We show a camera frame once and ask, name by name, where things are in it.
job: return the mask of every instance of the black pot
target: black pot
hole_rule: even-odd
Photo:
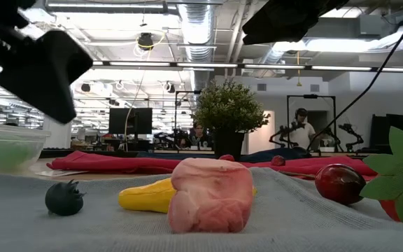
[[[214,132],[215,158],[223,155],[232,155],[235,161],[241,158],[242,142],[245,134],[229,130],[216,130]]]

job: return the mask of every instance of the plastic bowl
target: plastic bowl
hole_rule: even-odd
[[[18,173],[40,157],[49,131],[0,125],[0,172]]]

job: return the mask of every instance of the pink toy pepper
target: pink toy pepper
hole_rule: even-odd
[[[171,229],[184,232],[240,232],[253,203],[253,178],[238,162],[188,158],[174,169],[177,193],[167,217]]]

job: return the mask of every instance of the red cloth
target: red cloth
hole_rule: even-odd
[[[150,157],[109,157],[76,151],[63,158],[57,158],[48,164],[51,169],[89,171],[99,173],[136,173],[136,174],[170,174],[181,160],[163,160]],[[275,171],[315,175],[321,168],[331,164],[343,164],[352,167],[365,179],[374,178],[377,173],[361,160],[350,157],[321,157],[287,160],[284,166],[271,162],[245,163],[246,167],[270,167]]]

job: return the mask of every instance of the person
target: person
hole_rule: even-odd
[[[205,134],[203,125],[195,122],[193,132],[189,135],[189,142],[182,139],[180,146],[198,146],[200,148],[212,147],[212,140],[207,134]]]
[[[305,122],[307,118],[307,110],[305,108],[299,108],[295,112],[295,122],[297,124],[303,124],[304,127],[300,127],[290,133],[290,141],[298,144],[299,147],[307,149],[311,142],[311,138],[315,136],[315,130],[313,126]]]

